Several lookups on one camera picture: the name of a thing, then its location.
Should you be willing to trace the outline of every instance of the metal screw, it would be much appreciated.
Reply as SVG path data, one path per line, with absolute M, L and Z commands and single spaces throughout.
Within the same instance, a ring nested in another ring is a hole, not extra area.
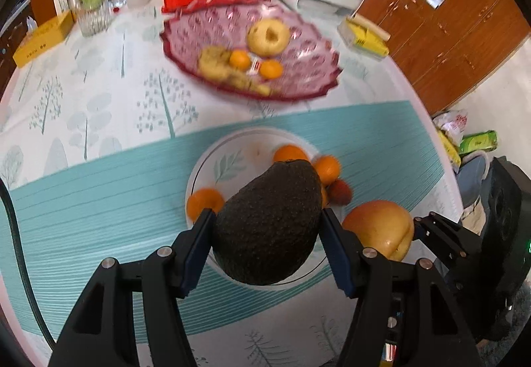
M 378 252 L 376 252 L 376 249 L 373 249 L 372 247 L 366 247 L 363 249 L 363 256 L 368 258 L 377 257 Z
M 167 257 L 172 254 L 172 248 L 168 246 L 161 247 L 159 250 L 157 250 L 157 255 L 160 257 Z
M 433 266 L 433 262 L 426 257 L 422 257 L 418 260 L 418 264 L 425 270 L 429 270 Z
M 116 263 L 116 260 L 113 257 L 106 257 L 104 260 L 102 260 L 102 267 L 112 268 L 115 263 Z

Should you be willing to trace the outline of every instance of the white plate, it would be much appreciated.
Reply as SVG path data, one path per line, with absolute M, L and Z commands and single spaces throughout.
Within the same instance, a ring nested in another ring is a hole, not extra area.
M 299 136 L 290 132 L 270 127 L 251 127 L 232 132 L 214 143 L 203 153 L 190 174 L 185 196 L 185 209 L 188 198 L 195 191 L 204 187 L 217 189 L 225 201 L 237 193 L 272 164 L 274 152 L 285 144 L 301 147 L 310 160 L 318 154 L 317 148 Z M 333 208 L 339 221 L 343 218 L 342 207 Z M 187 216 L 188 228 L 193 221 Z M 207 263 L 222 276 L 230 277 L 217 264 L 212 251 Z M 254 289 L 277 290 L 297 286 L 317 274 L 328 263 L 319 238 L 312 253 L 295 273 L 288 278 L 268 286 L 251 286 Z

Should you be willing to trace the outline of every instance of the pink object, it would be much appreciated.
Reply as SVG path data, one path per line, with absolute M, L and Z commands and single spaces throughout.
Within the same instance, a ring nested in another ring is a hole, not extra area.
M 203 47 L 222 45 L 228 49 L 247 49 L 249 28 L 265 18 L 277 18 L 291 31 L 288 47 L 276 57 L 284 67 L 284 74 L 269 82 L 259 75 L 250 75 L 257 83 L 267 83 L 275 89 L 274 94 L 263 96 L 213 83 L 201 76 L 197 58 Z M 160 36 L 164 53 L 183 72 L 209 87 L 252 99 L 294 102 L 324 96 L 338 85 L 337 77 L 341 73 L 337 65 L 339 54 L 332 49 L 331 42 L 300 15 L 285 11 L 270 0 L 195 0 L 164 23 Z

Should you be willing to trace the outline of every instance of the red fruit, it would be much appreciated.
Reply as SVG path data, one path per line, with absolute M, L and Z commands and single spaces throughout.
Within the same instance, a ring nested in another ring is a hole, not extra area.
M 328 200 L 337 205 L 348 205 L 352 200 L 352 189 L 341 179 L 334 181 L 327 188 Z

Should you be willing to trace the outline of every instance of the orange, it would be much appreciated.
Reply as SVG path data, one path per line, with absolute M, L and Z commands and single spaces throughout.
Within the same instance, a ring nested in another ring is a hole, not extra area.
M 205 208 L 211 208 L 217 214 L 224 204 L 223 196 L 216 189 L 202 188 L 188 198 L 187 215 L 195 223 Z
M 260 64 L 258 73 L 262 75 L 266 80 L 275 80 L 282 76 L 284 68 L 277 60 L 266 60 Z
M 247 71 L 251 67 L 251 58 L 246 51 L 235 49 L 230 54 L 229 64 L 240 71 Z
M 304 150 L 293 144 L 283 145 L 274 152 L 273 162 L 287 162 L 288 160 L 310 161 Z
M 321 196 L 323 197 L 323 208 L 328 205 L 328 194 L 326 188 L 321 184 Z
M 341 164 L 334 156 L 321 156 L 315 161 L 313 167 L 325 186 L 336 181 L 341 172 Z

